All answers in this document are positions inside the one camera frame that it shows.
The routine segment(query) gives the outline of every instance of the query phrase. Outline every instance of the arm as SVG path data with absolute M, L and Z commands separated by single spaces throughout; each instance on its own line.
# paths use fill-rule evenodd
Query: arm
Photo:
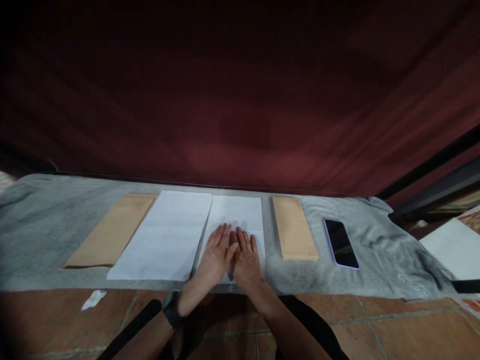
M 236 239 L 240 250 L 233 259 L 233 277 L 264 318 L 286 359 L 330 359 L 324 348 L 280 301 L 262 278 L 257 240 L 239 227 Z
M 219 226 L 208 238 L 205 252 L 195 276 L 178 297 L 177 312 L 188 316 L 220 281 L 238 248 L 229 245 L 231 225 Z M 174 334 L 163 311 L 145 325 L 114 357 L 120 359 L 157 359 Z

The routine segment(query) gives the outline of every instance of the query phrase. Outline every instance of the hand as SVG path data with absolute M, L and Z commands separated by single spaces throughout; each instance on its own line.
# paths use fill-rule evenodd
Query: hand
M 239 248 L 238 243 L 229 247 L 231 229 L 232 225 L 219 225 L 208 238 L 195 276 L 180 293 L 177 306 L 181 316 L 190 314 L 227 271 L 235 251 Z
M 255 235 L 249 238 L 246 231 L 241 228 L 236 228 L 236 233 L 232 232 L 232 239 L 230 242 L 238 242 L 240 250 L 233 256 L 231 268 L 233 278 L 239 287 L 241 287 L 247 294 L 250 289 L 257 286 L 262 281 L 262 269 L 260 267 L 259 252 L 257 249 L 257 239 Z
M 193 279 L 198 280 L 207 293 L 223 277 L 235 251 L 239 248 L 238 244 L 229 247 L 231 229 L 232 225 L 219 225 L 206 243 L 203 258 Z

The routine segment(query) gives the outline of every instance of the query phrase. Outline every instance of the purple phone case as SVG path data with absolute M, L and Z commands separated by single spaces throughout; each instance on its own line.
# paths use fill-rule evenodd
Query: purple phone case
M 334 220 L 334 219 L 328 219 L 328 218 L 323 219 L 323 227 L 325 228 L 326 238 L 328 239 L 328 244 L 330 245 L 331 258 L 333 259 L 333 262 L 335 263 L 335 265 L 337 265 L 339 267 L 342 267 L 342 268 L 360 270 L 360 263 L 358 263 L 359 258 L 357 257 L 357 254 L 355 253 L 355 249 L 354 249 L 353 246 L 351 247 L 351 249 L 353 250 L 353 254 L 355 255 L 356 262 L 358 263 L 358 267 L 351 267 L 351 266 L 342 265 L 342 264 L 339 264 L 337 262 L 337 260 L 335 260 L 334 247 L 332 246 L 332 241 L 330 240 L 329 230 L 327 229 L 327 223 L 325 222 L 325 220 L 330 220 L 330 221 L 334 221 L 334 222 L 337 222 L 337 223 L 341 223 L 343 225 L 343 227 L 345 228 L 345 232 L 347 232 L 347 228 L 345 227 L 345 224 L 341 221 Z

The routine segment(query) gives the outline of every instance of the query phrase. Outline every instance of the phone screen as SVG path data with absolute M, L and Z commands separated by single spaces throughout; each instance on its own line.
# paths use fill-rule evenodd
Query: phone screen
M 344 224 L 340 221 L 325 219 L 325 225 L 336 263 L 350 268 L 359 269 L 359 263 L 355 257 Z

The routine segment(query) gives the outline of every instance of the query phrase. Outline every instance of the white paper scrap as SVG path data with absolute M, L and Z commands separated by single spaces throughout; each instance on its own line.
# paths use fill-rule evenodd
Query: white paper scrap
M 107 290 L 94 290 L 90 297 L 85 301 L 80 311 L 94 308 L 107 295 Z
M 162 191 L 106 279 L 188 280 L 212 198 Z
M 265 240 L 264 222 L 262 218 L 262 199 L 259 197 L 214 195 L 210 214 L 205 228 L 205 235 L 201 244 L 199 264 L 204 256 L 205 246 L 210 234 L 221 224 L 231 224 L 232 231 L 240 226 L 249 235 L 255 235 L 258 256 L 263 276 L 265 276 Z M 234 284 L 227 270 L 220 284 Z

